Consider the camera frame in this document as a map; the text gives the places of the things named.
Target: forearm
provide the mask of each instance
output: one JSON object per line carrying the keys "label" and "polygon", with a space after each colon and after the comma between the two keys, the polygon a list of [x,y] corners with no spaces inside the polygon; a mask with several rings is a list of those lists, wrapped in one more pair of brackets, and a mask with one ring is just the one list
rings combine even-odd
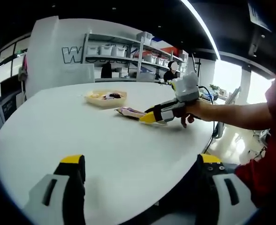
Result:
{"label": "forearm", "polygon": [[207,105],[195,114],[206,121],[218,121],[240,128],[264,130],[271,127],[271,115],[266,103],[254,105]]}

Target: black ceiling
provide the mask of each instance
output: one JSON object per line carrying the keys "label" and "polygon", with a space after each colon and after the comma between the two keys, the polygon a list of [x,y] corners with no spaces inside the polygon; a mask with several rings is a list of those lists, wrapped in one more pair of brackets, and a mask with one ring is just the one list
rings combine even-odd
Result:
{"label": "black ceiling", "polygon": [[[275,35],[250,22],[246,0],[190,2],[206,23],[219,51],[252,60],[276,73]],[[9,41],[31,32],[36,20],[52,15],[58,15],[60,18],[92,18],[121,23],[148,31],[188,52],[195,52],[195,49],[213,49],[201,26],[180,0],[6,3],[0,5],[0,48]],[[248,51],[251,42],[254,35],[258,34],[265,35],[265,38],[260,42],[256,57],[250,56]],[[196,52],[197,56],[216,58],[214,54],[201,52]]]}

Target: person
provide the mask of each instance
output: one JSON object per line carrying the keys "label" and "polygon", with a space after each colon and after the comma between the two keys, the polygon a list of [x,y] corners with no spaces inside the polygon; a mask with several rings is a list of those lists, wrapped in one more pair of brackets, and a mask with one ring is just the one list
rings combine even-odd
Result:
{"label": "person", "polygon": [[170,61],[168,63],[169,70],[164,74],[164,81],[165,82],[173,80],[174,78],[177,78],[177,76],[175,75],[176,70],[172,69],[172,63],[175,63],[175,62],[174,61]]}
{"label": "person", "polygon": [[266,205],[276,191],[276,79],[265,95],[266,103],[254,105],[211,105],[197,101],[187,106],[181,117],[185,128],[186,121],[194,121],[194,115],[205,121],[223,122],[244,129],[270,129],[265,157],[258,162],[251,160],[246,165],[239,165],[234,170],[250,189],[252,201],[258,208]]}

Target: white table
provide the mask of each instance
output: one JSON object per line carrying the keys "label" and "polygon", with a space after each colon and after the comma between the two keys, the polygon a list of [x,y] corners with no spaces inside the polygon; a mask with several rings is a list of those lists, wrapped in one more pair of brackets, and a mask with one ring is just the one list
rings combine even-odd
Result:
{"label": "white table", "polygon": [[0,180],[18,207],[60,160],[86,161],[86,223],[119,224],[145,211],[191,168],[212,135],[212,123],[184,129],[146,125],[114,110],[85,103],[95,89],[127,91],[126,106],[146,110],[174,98],[170,86],[141,82],[91,83],[43,90],[25,102],[0,130]]}

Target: white floor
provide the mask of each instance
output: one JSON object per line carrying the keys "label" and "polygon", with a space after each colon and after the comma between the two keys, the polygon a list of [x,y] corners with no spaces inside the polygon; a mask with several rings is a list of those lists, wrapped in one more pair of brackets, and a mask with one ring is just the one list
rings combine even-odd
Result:
{"label": "white floor", "polygon": [[264,147],[253,134],[252,130],[225,125],[223,136],[213,140],[208,153],[226,163],[246,164]]}

